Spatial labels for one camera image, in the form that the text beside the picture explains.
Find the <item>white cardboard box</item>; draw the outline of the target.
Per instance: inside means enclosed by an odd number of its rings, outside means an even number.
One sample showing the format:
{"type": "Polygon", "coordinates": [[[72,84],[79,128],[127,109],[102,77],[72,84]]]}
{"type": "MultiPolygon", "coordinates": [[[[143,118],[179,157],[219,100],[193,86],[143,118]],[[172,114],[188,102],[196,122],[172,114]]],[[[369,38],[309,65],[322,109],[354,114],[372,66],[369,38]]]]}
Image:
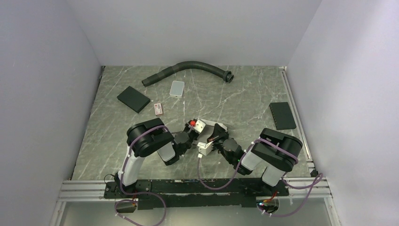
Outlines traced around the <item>white cardboard box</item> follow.
{"type": "Polygon", "coordinates": [[[216,121],[210,121],[210,120],[206,120],[203,118],[198,118],[198,120],[203,121],[206,125],[203,129],[203,131],[199,134],[197,142],[202,142],[202,143],[206,143],[207,139],[212,135],[213,130],[214,130],[214,126],[216,124],[218,124],[220,127],[222,127],[224,130],[228,131],[228,128],[226,125],[224,125],[221,122],[216,122],[216,121]]]}

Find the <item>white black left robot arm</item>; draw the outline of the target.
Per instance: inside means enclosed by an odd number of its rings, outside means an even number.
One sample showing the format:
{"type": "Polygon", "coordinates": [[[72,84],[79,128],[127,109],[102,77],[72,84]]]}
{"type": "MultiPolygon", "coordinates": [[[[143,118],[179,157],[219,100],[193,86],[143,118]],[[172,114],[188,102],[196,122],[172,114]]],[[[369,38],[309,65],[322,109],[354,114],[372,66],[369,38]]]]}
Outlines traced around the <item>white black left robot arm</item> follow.
{"type": "Polygon", "coordinates": [[[165,165],[171,165],[185,155],[205,128],[200,119],[193,119],[185,128],[172,133],[161,118],[144,121],[127,130],[127,154],[122,168],[115,175],[117,192],[124,198],[134,194],[138,174],[146,157],[157,152],[165,165]]]}

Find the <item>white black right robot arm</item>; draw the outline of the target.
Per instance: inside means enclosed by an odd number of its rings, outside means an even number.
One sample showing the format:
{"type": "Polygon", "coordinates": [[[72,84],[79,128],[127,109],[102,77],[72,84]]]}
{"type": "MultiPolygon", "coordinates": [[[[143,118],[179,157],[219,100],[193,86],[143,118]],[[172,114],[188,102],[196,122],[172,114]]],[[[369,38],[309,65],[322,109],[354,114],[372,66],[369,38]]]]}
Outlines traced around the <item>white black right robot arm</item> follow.
{"type": "Polygon", "coordinates": [[[251,174],[260,163],[265,162],[259,183],[264,195],[271,195],[277,190],[280,179],[298,163],[298,155],[303,147],[303,143],[294,136],[264,128],[259,138],[245,150],[218,124],[214,126],[207,142],[241,175],[251,174]]]}

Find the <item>red white small card box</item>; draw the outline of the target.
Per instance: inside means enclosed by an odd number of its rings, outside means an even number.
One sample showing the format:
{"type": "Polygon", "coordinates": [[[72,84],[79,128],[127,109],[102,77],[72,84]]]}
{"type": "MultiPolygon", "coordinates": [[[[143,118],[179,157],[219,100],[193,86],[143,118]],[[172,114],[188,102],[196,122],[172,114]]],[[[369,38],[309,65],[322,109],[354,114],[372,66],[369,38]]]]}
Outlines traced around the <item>red white small card box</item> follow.
{"type": "Polygon", "coordinates": [[[156,116],[161,116],[163,114],[163,108],[161,103],[154,104],[154,111],[156,116]]]}

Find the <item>black flat rectangular box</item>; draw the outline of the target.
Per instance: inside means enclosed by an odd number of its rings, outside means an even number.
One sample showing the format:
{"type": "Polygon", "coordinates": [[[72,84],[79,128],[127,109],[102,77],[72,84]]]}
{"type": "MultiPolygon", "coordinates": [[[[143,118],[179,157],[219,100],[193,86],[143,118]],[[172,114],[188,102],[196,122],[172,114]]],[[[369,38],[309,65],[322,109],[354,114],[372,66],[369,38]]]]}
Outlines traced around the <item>black flat rectangular box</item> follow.
{"type": "Polygon", "coordinates": [[[136,113],[140,113],[151,101],[147,96],[131,86],[123,90],[117,96],[117,99],[136,113]]]}

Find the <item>clear white plastic case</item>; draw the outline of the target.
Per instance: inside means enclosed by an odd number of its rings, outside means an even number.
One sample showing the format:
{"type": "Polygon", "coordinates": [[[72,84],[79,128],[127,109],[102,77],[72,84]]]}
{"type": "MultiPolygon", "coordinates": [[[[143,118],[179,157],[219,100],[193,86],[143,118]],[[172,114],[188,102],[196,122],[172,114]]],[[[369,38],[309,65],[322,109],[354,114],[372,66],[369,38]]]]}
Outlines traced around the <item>clear white plastic case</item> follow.
{"type": "Polygon", "coordinates": [[[184,94],[185,83],[183,81],[173,81],[169,95],[175,98],[182,98],[184,94]]]}

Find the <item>black mounting base rail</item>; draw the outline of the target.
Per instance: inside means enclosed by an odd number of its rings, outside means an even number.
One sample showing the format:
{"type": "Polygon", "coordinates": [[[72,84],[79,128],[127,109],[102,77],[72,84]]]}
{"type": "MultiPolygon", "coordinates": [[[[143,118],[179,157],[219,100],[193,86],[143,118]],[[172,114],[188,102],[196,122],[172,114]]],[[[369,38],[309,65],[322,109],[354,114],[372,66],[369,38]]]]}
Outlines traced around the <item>black mounting base rail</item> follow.
{"type": "Polygon", "coordinates": [[[205,188],[198,179],[139,179],[134,189],[123,193],[115,181],[107,182],[105,199],[138,200],[139,210],[172,207],[241,206],[253,208],[256,202],[271,196],[289,196],[283,182],[275,187],[264,184],[259,178],[235,178],[224,189],[205,188]]]}

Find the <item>aluminium frame rail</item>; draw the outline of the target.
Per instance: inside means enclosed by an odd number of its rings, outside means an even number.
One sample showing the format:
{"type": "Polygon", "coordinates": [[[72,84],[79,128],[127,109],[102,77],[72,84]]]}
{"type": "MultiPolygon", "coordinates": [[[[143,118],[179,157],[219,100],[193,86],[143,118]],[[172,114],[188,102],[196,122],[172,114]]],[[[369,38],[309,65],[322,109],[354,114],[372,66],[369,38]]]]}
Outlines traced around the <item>aluminium frame rail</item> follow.
{"type": "Polygon", "coordinates": [[[64,181],[58,195],[60,202],[97,202],[104,201],[106,184],[101,180],[64,181]]]}

